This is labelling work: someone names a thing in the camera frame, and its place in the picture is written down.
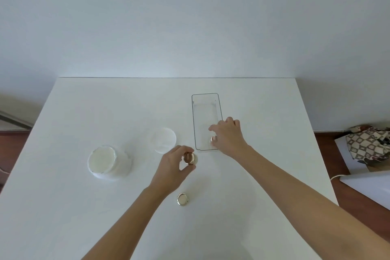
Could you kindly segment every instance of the reddish-brown floor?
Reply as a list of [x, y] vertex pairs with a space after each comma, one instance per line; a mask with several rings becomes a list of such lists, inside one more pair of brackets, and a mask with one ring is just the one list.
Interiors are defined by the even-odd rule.
[[[16, 163], [29, 132], [0, 132], [0, 167], [11, 171]], [[334, 142], [335, 134], [316, 133], [322, 157], [329, 177], [349, 174], [344, 160]], [[0, 191], [6, 182], [7, 174], [0, 173]], [[338, 178], [332, 180], [333, 189], [340, 207], [390, 242], [390, 210], [355, 191]]]
[[[334, 142], [335, 134], [316, 133], [315, 137], [329, 177], [349, 174]], [[390, 210], [342, 183], [339, 178], [333, 179], [331, 183], [339, 206], [390, 242]]]

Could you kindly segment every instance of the patterned fabric bag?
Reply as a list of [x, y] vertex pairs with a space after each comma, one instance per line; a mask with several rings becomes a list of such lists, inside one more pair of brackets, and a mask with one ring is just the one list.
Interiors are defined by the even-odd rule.
[[348, 150], [353, 159], [372, 166], [390, 157], [390, 132], [369, 127], [346, 136]]

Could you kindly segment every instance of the transparent plastic lid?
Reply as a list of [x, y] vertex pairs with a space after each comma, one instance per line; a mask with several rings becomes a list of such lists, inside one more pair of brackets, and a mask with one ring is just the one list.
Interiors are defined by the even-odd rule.
[[195, 148], [200, 151], [216, 150], [210, 143], [215, 135], [209, 131], [212, 124], [222, 120], [222, 111], [217, 93], [192, 95]]

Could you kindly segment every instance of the shiny metal cap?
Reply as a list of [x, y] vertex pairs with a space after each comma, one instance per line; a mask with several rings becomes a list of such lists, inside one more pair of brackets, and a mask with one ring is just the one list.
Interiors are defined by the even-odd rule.
[[185, 193], [180, 193], [179, 195], [178, 195], [178, 204], [180, 205], [180, 206], [185, 206], [186, 204], [188, 203], [188, 196], [187, 196], [187, 194], [185, 194]]
[[186, 152], [183, 159], [186, 164], [195, 164], [196, 158], [197, 157], [193, 152]]

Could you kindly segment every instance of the person's left hand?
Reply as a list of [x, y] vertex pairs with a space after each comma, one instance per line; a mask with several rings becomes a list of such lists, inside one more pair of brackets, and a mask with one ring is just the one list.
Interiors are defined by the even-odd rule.
[[193, 164], [186, 166], [182, 170], [179, 169], [179, 163], [186, 152], [194, 152], [194, 149], [188, 146], [177, 145], [164, 154], [149, 187], [164, 196], [174, 192], [189, 173], [196, 168]]

